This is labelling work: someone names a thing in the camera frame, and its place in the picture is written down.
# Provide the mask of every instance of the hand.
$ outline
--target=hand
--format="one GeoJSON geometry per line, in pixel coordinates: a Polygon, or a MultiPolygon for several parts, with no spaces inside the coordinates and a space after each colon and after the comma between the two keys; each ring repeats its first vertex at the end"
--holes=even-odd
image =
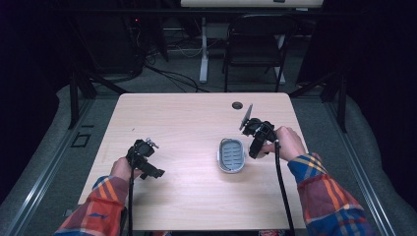
{"type": "MultiPolygon", "coordinates": [[[[281,146],[279,149],[279,156],[282,159],[290,161],[295,157],[306,153],[301,138],[291,128],[281,126],[275,130],[275,132],[281,146]]],[[[261,151],[275,152],[275,146],[274,144],[265,145],[262,147],[261,151]]]]}
{"type": "MultiPolygon", "coordinates": [[[[113,167],[111,168],[110,175],[124,179],[129,183],[131,177],[131,167],[126,157],[120,157],[118,160],[114,161],[113,167]]],[[[136,179],[143,172],[141,170],[134,170],[134,178],[136,179]]]]}

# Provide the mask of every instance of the person's right hand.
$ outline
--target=person's right hand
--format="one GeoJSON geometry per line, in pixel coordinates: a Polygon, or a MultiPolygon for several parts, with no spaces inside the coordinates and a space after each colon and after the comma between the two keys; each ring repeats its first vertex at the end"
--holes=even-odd
{"type": "MultiPolygon", "coordinates": [[[[289,127],[281,126],[275,130],[279,139],[279,157],[290,161],[299,155],[306,153],[301,138],[289,127]]],[[[275,152],[274,144],[265,145],[262,147],[263,152],[275,152]]]]}

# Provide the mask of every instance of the table top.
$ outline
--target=table top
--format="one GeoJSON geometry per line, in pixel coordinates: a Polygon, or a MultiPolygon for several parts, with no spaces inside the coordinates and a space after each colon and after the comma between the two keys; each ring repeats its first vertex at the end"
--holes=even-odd
{"type": "Polygon", "coordinates": [[[283,3],[273,0],[181,0],[182,7],[202,8],[321,8],[324,0],[285,0],[283,3]]]}
{"type": "MultiPolygon", "coordinates": [[[[242,171],[220,170],[216,153],[222,139],[252,137],[239,127],[250,104],[251,118],[292,127],[303,136],[285,93],[126,93],[120,96],[91,168],[79,203],[96,179],[137,139],[151,138],[159,148],[149,163],[166,172],[138,178],[134,186],[135,230],[257,230],[288,228],[274,156],[246,155],[242,171]],[[241,102],[242,109],[232,107],[241,102]]],[[[294,177],[281,160],[295,228],[305,228],[294,177]]]]}

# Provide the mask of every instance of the dark background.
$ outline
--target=dark background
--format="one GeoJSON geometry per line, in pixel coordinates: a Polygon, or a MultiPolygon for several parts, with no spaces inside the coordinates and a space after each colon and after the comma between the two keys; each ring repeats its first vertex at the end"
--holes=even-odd
{"type": "MultiPolygon", "coordinates": [[[[370,14],[359,25],[317,22],[299,82],[318,80],[348,59],[348,94],[374,131],[394,188],[417,209],[417,186],[412,183],[417,165],[417,17],[410,0],[353,2],[327,1],[325,11],[365,8],[370,14]]],[[[0,3],[1,201],[52,122],[59,104],[55,93],[70,82],[74,63],[94,69],[88,49],[68,33],[62,19],[49,14],[51,5],[33,0],[0,3]]]]}

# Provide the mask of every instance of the person's left hand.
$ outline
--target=person's left hand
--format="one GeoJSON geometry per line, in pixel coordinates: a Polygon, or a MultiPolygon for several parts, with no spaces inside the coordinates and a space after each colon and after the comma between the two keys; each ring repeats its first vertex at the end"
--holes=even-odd
{"type": "MultiPolygon", "coordinates": [[[[126,182],[129,183],[130,177],[131,177],[131,166],[128,162],[128,159],[126,157],[120,157],[118,160],[116,160],[113,163],[113,167],[111,168],[110,175],[119,177],[121,179],[124,179],[126,182]]],[[[134,170],[134,178],[136,179],[138,176],[140,176],[143,172],[141,170],[134,170]]]]}

